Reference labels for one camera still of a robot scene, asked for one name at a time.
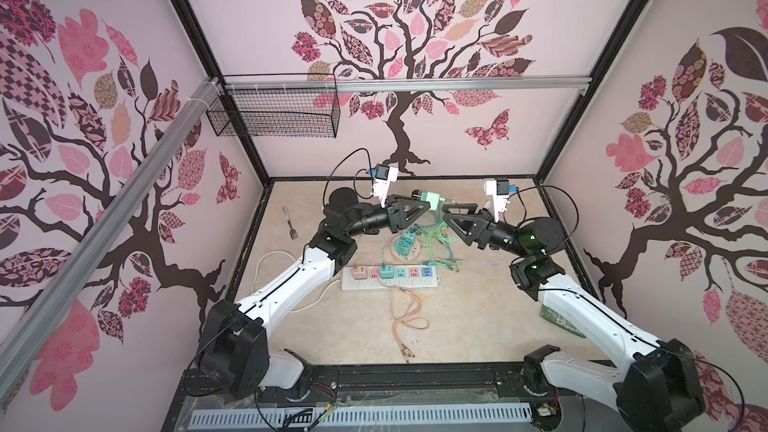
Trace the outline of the teal charger plug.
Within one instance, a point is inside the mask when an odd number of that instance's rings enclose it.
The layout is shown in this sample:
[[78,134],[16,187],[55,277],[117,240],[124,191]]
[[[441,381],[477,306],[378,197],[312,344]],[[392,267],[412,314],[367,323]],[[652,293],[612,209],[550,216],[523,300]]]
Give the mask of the teal charger plug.
[[382,280],[391,280],[396,277],[396,269],[393,265],[383,265],[380,268],[380,278]]
[[411,246],[417,241],[417,234],[413,230],[405,230],[402,234],[402,241],[407,246]]

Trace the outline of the pink charger plug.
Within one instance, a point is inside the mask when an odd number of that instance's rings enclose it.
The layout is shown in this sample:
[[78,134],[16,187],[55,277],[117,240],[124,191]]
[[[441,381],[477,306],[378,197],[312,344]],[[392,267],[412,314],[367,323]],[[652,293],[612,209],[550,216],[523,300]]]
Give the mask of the pink charger plug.
[[352,276],[355,280],[366,280],[368,278],[367,266],[354,266]]

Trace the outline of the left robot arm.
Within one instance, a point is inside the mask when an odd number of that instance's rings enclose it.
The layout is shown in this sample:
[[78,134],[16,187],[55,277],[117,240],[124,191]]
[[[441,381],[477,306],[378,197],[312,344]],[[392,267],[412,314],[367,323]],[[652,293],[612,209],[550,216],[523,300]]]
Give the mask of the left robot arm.
[[349,187],[333,191],[317,232],[291,266],[240,301],[221,300],[212,307],[194,366],[236,399],[266,388],[303,397],[312,366],[289,350],[271,351],[271,334],[310,292],[350,262],[358,236],[404,231],[430,208],[429,202],[412,197],[393,195],[371,204],[361,202]]

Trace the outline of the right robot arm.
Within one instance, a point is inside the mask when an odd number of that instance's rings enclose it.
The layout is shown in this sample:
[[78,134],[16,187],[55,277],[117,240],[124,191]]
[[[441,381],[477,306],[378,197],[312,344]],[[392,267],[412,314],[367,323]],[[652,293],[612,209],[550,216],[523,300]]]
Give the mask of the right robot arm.
[[449,204],[442,211],[444,222],[465,244],[515,254],[510,274],[518,289],[570,322],[611,362],[579,360],[556,346],[542,346],[524,358],[522,381],[528,392],[576,392],[615,410],[634,431],[679,431],[704,413],[690,349],[638,328],[553,260],[566,242],[558,220],[537,217],[510,225],[474,204]]

